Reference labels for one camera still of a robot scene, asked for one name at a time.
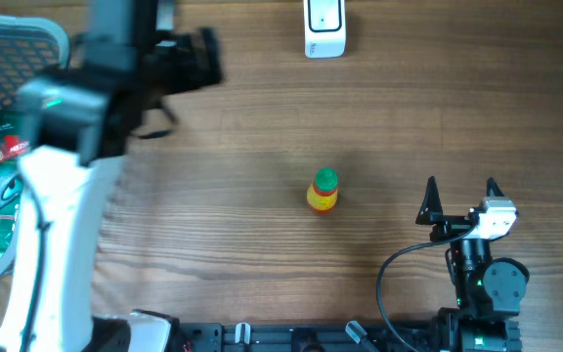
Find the green cap sauce bottle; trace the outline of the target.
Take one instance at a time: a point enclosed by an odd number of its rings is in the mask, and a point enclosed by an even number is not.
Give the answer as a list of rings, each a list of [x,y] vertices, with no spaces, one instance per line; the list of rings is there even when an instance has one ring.
[[[331,168],[320,169],[306,193],[309,207],[316,213],[330,212],[338,200],[339,178]]]

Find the red stick sachet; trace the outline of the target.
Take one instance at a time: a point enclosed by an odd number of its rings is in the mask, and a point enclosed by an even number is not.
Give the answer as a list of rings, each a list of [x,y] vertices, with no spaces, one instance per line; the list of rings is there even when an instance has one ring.
[[[0,164],[24,154],[28,149],[29,142],[19,135],[5,135],[0,143]]]

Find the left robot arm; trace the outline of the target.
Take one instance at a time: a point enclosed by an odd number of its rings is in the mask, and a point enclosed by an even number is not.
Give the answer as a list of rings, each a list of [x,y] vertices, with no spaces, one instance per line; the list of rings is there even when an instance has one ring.
[[[126,145],[166,96],[218,84],[212,29],[178,34],[172,1],[96,1],[75,68],[43,69],[19,90],[23,182],[0,351],[179,351],[179,321],[149,311],[96,315],[98,237]]]

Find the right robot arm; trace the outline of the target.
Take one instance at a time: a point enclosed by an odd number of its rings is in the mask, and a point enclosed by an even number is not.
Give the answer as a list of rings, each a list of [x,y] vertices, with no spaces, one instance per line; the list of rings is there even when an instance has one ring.
[[[518,324],[530,272],[511,258],[494,258],[491,244],[509,235],[519,217],[514,202],[496,181],[465,215],[443,211],[436,179],[431,176],[415,223],[432,228],[430,242],[446,244],[450,279],[457,306],[442,308],[429,325],[431,351],[520,351]]]

